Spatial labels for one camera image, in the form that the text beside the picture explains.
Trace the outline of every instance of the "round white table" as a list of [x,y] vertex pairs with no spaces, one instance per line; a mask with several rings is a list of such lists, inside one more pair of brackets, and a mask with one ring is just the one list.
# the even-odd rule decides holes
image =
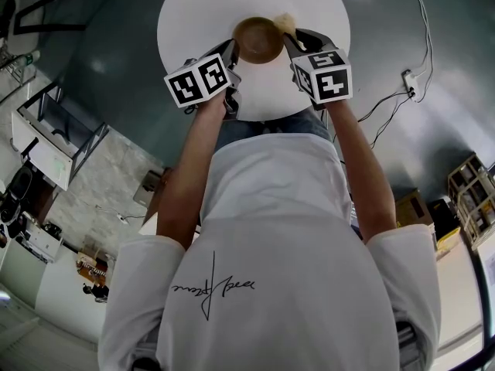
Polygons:
[[[199,58],[217,44],[232,38],[243,19],[273,19],[287,12],[298,28],[311,29],[332,39],[349,53],[350,26],[342,0],[165,0],[157,38],[167,73],[188,58]],[[239,60],[234,71],[242,77],[239,119],[266,121],[287,117],[311,105],[292,82],[285,48],[270,63],[254,65]]]

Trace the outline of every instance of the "brown bowl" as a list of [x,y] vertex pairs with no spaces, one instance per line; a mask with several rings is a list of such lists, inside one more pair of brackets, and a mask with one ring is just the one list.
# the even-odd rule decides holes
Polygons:
[[282,34],[273,21],[258,16],[239,22],[233,37],[239,44],[240,58],[249,63],[268,63],[284,48]]

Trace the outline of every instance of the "gray tile floor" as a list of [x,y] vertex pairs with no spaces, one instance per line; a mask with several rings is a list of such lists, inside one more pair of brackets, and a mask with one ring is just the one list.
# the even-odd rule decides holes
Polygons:
[[[64,0],[48,8],[50,20],[88,19],[89,26],[82,34],[46,35],[39,65],[51,77],[63,74],[73,97],[163,165],[173,165],[190,117],[176,109],[162,79],[156,25],[163,1]],[[495,0],[424,1],[434,80],[423,103],[401,108],[375,152],[396,196],[419,187],[434,199],[471,151],[486,165],[495,161]],[[362,116],[402,85],[402,71],[421,63],[425,29],[417,0],[343,2],[351,28],[351,105]],[[363,123],[370,140],[393,107],[389,100]]]
[[[50,81],[38,72],[29,86],[0,105],[0,141],[12,137],[11,112]],[[0,74],[0,97],[15,87]],[[95,245],[116,254],[122,241],[136,235],[146,209],[132,199],[148,170],[160,173],[161,163],[111,129],[53,204],[47,219],[62,228],[63,238],[77,248]],[[123,224],[117,217],[128,217]]]

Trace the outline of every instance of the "jeans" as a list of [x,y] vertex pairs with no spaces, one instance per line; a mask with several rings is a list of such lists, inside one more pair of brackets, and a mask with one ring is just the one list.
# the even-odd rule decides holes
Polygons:
[[330,140],[325,125],[316,115],[312,107],[278,120],[265,122],[225,121],[218,135],[215,151],[235,141],[253,138],[267,133],[310,133]]

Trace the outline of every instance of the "white t-shirt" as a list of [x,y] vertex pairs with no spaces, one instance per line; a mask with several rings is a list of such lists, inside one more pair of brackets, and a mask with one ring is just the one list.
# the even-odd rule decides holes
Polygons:
[[[164,237],[121,247],[101,369],[131,369],[143,356],[188,371],[429,368],[440,299],[428,228],[364,246],[349,218],[328,141],[266,134],[222,148],[187,252]],[[397,322],[413,338],[409,359],[401,350],[399,360]]]

